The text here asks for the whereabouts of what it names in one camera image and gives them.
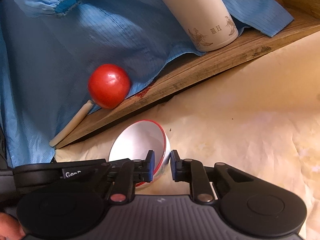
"red stain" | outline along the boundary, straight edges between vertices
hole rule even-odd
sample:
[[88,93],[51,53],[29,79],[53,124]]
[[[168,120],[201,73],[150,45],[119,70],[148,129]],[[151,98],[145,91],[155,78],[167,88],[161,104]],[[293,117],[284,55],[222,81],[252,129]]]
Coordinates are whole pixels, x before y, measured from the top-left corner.
[[135,94],[136,97],[138,98],[143,98],[145,96],[145,94],[150,90],[150,88],[154,85],[154,81],[152,81],[150,83],[150,85],[148,85],[144,90],[142,90],[141,92]]

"wooden stick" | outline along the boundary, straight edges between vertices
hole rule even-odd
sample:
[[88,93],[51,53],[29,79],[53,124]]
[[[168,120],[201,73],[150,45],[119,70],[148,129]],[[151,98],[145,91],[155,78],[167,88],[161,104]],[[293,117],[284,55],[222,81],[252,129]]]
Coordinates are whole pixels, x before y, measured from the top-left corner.
[[85,116],[90,112],[93,107],[93,103],[91,100],[88,100],[76,113],[76,115],[71,119],[71,121],[62,129],[60,133],[58,133],[50,142],[49,145],[51,147],[56,146],[59,142],[61,142],[69,133],[71,133],[78,124],[85,118]]

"metal pin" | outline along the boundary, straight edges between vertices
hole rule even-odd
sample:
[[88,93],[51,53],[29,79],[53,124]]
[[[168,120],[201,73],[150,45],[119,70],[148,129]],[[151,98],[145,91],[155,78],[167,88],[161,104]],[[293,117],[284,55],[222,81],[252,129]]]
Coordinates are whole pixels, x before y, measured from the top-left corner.
[[123,194],[117,193],[117,194],[111,195],[110,199],[111,199],[113,202],[123,202],[123,201],[126,200],[126,196],[123,195]]
[[201,202],[210,202],[213,200],[213,196],[207,193],[199,194],[197,197]]

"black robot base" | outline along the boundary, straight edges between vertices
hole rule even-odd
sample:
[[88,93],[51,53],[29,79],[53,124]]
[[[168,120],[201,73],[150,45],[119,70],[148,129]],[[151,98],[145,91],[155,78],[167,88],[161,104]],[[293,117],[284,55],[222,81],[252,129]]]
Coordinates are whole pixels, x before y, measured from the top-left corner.
[[24,165],[1,171],[0,201],[16,208],[24,240],[301,240],[307,209],[290,191],[173,150],[172,178],[190,194],[135,195],[153,170],[153,151],[145,160]]

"circular pad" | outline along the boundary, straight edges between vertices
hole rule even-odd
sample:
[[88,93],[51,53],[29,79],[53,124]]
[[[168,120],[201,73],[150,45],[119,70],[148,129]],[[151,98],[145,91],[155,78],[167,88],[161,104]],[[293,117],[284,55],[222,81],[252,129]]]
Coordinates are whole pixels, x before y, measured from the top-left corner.
[[248,207],[259,215],[272,216],[284,209],[284,203],[272,195],[256,195],[249,198]]
[[93,228],[104,211],[103,200],[79,183],[54,183],[26,194],[17,217],[27,234],[66,239]]
[[297,195],[279,187],[251,188],[228,192],[220,212],[236,230],[249,236],[273,238],[298,233],[307,208]]

